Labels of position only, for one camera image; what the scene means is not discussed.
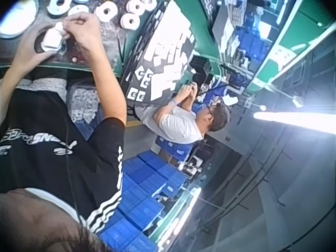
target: fluorescent light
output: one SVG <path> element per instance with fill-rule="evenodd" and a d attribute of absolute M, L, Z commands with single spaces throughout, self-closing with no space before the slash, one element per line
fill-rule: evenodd
<path fill-rule="evenodd" d="M 179 224 L 180 219 L 176 218 L 173 223 L 169 226 L 167 231 L 164 233 L 164 235 L 161 237 L 160 241 L 158 242 L 157 246 L 162 247 L 163 244 L 168 240 L 168 238 L 171 236 L 173 233 L 175 227 Z"/>
<path fill-rule="evenodd" d="M 295 51 L 295 50 L 299 50 L 299 49 L 302 49 L 302 48 L 305 48 L 306 45 L 305 44 L 300 44 L 300 45 L 297 45 L 297 46 L 293 46 L 291 48 L 292 51 Z"/>
<path fill-rule="evenodd" d="M 301 113 L 301 112 L 257 112 L 254 118 L 282 122 L 311 130 L 318 130 L 326 133 L 336 134 L 336 115 L 322 113 Z"/>
<path fill-rule="evenodd" d="M 200 187 L 197 188 L 197 189 L 194 188 L 194 190 L 191 192 L 191 194 L 193 195 L 193 198 L 190 201 L 189 207 L 192 208 L 195 205 L 195 203 L 196 203 L 196 201 L 197 201 L 197 199 L 198 199 L 201 191 L 202 191 L 202 188 L 200 188 Z"/>
<path fill-rule="evenodd" d="M 182 229 L 184 223 L 185 223 L 186 220 L 188 219 L 188 217 L 189 217 L 189 215 L 190 215 L 192 209 L 193 209 L 193 208 L 189 206 L 189 207 L 187 208 L 187 210 L 184 212 L 184 214 L 183 214 L 183 216 L 182 216 L 180 222 L 178 223 L 177 227 L 174 229 L 174 235 L 178 235 L 178 234 L 179 234 L 179 232 L 181 231 L 181 229 Z"/>
<path fill-rule="evenodd" d="M 286 4 L 284 4 L 284 5 L 282 6 L 282 8 L 281 8 L 281 11 L 280 11 L 279 16 L 278 16 L 278 18 L 277 18 L 277 24 L 280 24 L 280 22 L 281 22 L 281 20 L 282 20 L 282 18 L 283 18 L 283 16 L 284 16 L 285 9 L 286 9 Z"/>

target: ceiling light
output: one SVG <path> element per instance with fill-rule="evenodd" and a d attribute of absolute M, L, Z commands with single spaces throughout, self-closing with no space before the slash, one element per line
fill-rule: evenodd
<path fill-rule="evenodd" d="M 336 134 L 336 115 L 302 112 L 257 112 L 254 118 Z"/>

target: cable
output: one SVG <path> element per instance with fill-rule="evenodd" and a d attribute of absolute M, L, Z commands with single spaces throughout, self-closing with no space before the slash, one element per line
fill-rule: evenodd
<path fill-rule="evenodd" d="M 45 92 L 45 93 L 51 99 L 51 101 L 53 103 L 55 103 L 62 110 L 62 107 L 60 106 L 60 104 L 58 104 L 53 99 L 53 97 L 48 93 L 48 91 Z M 66 169 L 67 169 L 68 182 L 69 182 L 71 197 L 72 197 L 72 200 L 73 200 L 73 205 L 74 205 L 74 208 L 75 208 L 75 211 L 76 211 L 76 214 L 77 214 L 78 221 L 82 226 L 85 227 L 86 225 L 82 222 L 81 216 L 80 216 L 79 211 L 78 211 L 78 206 L 77 206 L 77 202 L 76 202 L 76 198 L 75 198 L 74 187 L 73 187 L 73 184 L 72 184 L 72 181 L 71 181 L 71 171 L 70 171 L 70 168 L 69 168 L 69 156 L 68 156 L 68 153 L 69 153 L 69 145 L 68 145 L 68 142 L 69 142 L 69 123 L 68 123 L 66 117 L 64 117 L 64 121 L 65 121 L 65 125 L 66 125 L 66 140 L 65 140 L 66 143 L 65 144 L 66 144 Z"/>

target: floor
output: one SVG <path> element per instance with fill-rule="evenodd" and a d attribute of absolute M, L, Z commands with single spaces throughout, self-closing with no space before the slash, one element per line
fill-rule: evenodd
<path fill-rule="evenodd" d="M 126 128 L 124 139 L 124 160 L 149 150 L 152 143 L 155 141 L 155 138 L 156 134 L 144 125 Z"/>

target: white component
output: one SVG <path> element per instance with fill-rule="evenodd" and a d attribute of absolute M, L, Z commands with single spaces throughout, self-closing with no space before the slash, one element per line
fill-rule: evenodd
<path fill-rule="evenodd" d="M 70 10 L 72 0 L 64 0 L 63 4 L 59 4 L 59 0 L 50 0 L 47 7 L 48 12 L 53 16 L 60 16 Z"/>
<path fill-rule="evenodd" d="M 78 4 L 86 4 L 89 0 L 74 0 Z"/>
<path fill-rule="evenodd" d="M 118 7 L 114 2 L 107 1 L 94 10 L 102 22 L 109 22 L 118 14 Z"/>
<path fill-rule="evenodd" d="M 120 25 L 127 30 L 136 30 L 140 26 L 140 18 L 135 14 L 126 13 L 121 17 Z"/>
<path fill-rule="evenodd" d="M 56 25 L 47 30 L 44 39 L 41 43 L 41 47 L 43 51 L 58 51 L 62 47 L 62 40 L 63 40 L 63 25 L 62 22 L 56 23 Z"/>
<path fill-rule="evenodd" d="M 145 9 L 148 12 L 153 11 L 157 7 L 157 1 L 156 0 L 141 0 L 145 4 Z"/>
<path fill-rule="evenodd" d="M 79 13 L 79 12 L 89 12 L 89 7 L 86 5 L 75 5 L 73 8 L 71 8 L 68 12 L 68 16 Z"/>
<path fill-rule="evenodd" d="M 130 0 L 126 4 L 126 10 L 129 13 L 141 16 L 145 12 L 145 5 L 140 0 Z"/>
<path fill-rule="evenodd" d="M 35 20 L 37 11 L 37 0 L 17 2 L 0 22 L 0 37 L 14 38 L 23 33 Z"/>

